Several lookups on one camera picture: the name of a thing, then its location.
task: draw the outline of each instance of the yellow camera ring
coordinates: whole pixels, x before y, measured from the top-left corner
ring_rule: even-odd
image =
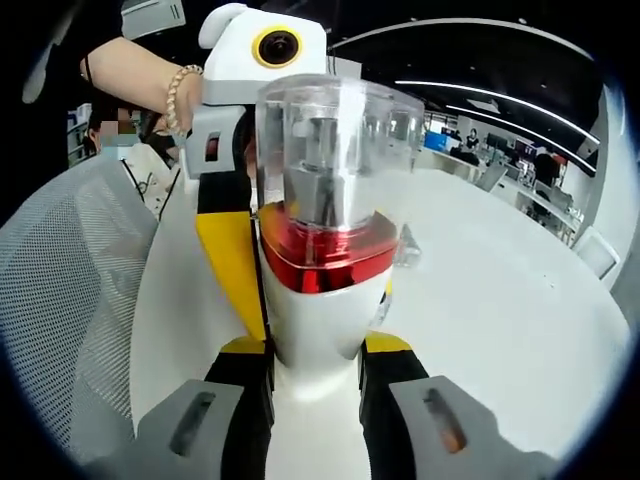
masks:
[[[285,25],[265,28],[251,46],[253,58],[266,68],[283,68],[296,61],[302,51],[302,39]]]

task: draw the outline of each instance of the camera lens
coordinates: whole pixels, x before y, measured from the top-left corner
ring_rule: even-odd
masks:
[[[298,39],[290,32],[278,30],[266,35],[260,42],[260,58],[271,65],[283,65],[298,53]]]

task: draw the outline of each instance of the ceiling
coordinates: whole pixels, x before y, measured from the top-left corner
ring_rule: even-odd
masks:
[[[182,3],[186,26],[149,35],[138,42],[178,63],[203,63],[208,52],[197,45],[198,31],[206,15],[223,2],[182,0]],[[499,92],[547,109],[587,131],[598,116],[603,72],[610,74],[608,67],[615,64],[615,54],[613,57],[605,54],[612,44],[620,42],[620,38],[604,36],[597,29],[605,23],[602,16],[606,12],[589,12],[552,0],[517,4],[503,0],[455,3],[395,0],[382,5],[365,0],[246,3],[318,21],[328,30],[330,45],[376,28],[453,17],[526,23],[558,35],[584,48],[600,63],[540,35],[477,24],[403,28],[347,43],[335,52],[339,57],[361,62],[363,78],[408,91],[423,98],[432,109],[446,110],[446,105],[456,105],[477,110],[467,100],[487,101],[488,97],[452,89],[399,86],[394,84],[395,80],[436,81]],[[582,134],[535,110],[508,100],[495,101],[500,113],[492,115],[542,134],[574,152],[584,141]],[[589,161],[595,166],[595,157]]]

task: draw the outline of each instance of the white desk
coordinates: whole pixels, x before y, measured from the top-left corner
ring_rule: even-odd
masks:
[[[383,329],[410,342],[431,375],[492,409],[517,447],[561,456],[614,378],[626,321],[580,259],[520,212],[442,172],[412,182],[409,224],[423,256],[394,272]],[[193,208],[177,195],[164,215],[133,327],[136,426],[183,381],[203,378],[220,346],[244,331],[197,245]],[[351,375],[306,405],[276,381],[267,478],[369,478],[355,365]]]
[[[530,198],[537,204],[543,206],[549,211],[549,213],[551,213],[555,217],[558,217],[558,219],[562,223],[564,223],[567,227],[569,227],[574,232],[577,232],[578,230],[580,230],[580,221],[577,218],[574,218],[571,215],[569,215],[567,212],[560,210],[554,204],[552,204],[548,200],[538,195],[533,189],[527,188],[524,185],[522,185],[520,182],[513,180],[512,178],[509,178],[509,177],[503,177],[502,180],[500,180],[500,182],[498,183],[503,184],[507,188],[513,188],[517,190],[518,193],[524,195],[525,197]]]
[[[416,157],[417,168],[428,168],[447,172],[468,182],[475,183],[487,169],[484,165],[471,165],[448,153],[423,148]]]

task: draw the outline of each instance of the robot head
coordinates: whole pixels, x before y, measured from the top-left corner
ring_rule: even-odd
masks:
[[[326,69],[327,40],[320,24],[238,3],[211,12],[198,41],[212,49],[204,67],[208,81],[270,82]]]

